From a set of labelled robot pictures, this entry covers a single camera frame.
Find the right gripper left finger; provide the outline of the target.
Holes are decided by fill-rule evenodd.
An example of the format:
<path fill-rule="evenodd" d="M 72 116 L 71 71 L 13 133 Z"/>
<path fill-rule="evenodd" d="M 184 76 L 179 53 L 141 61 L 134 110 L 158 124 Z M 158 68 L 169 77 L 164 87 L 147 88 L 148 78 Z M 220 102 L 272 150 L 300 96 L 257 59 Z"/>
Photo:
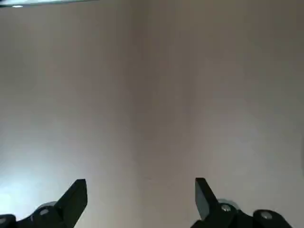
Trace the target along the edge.
<path fill-rule="evenodd" d="M 16 220 L 13 214 L 2 214 L 2 228 L 74 228 L 87 206 L 87 184 L 77 179 L 57 201 L 39 206 L 28 217 Z"/>

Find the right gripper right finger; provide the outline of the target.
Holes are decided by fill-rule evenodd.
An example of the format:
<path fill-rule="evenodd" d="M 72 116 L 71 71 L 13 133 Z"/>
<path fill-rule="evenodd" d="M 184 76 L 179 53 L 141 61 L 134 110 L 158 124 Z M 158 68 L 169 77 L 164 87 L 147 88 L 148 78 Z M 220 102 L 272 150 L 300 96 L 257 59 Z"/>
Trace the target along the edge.
<path fill-rule="evenodd" d="M 229 202 L 219 202 L 205 178 L 195 179 L 195 202 L 200 215 L 193 228 L 290 228 L 279 213 L 258 209 L 250 216 Z"/>

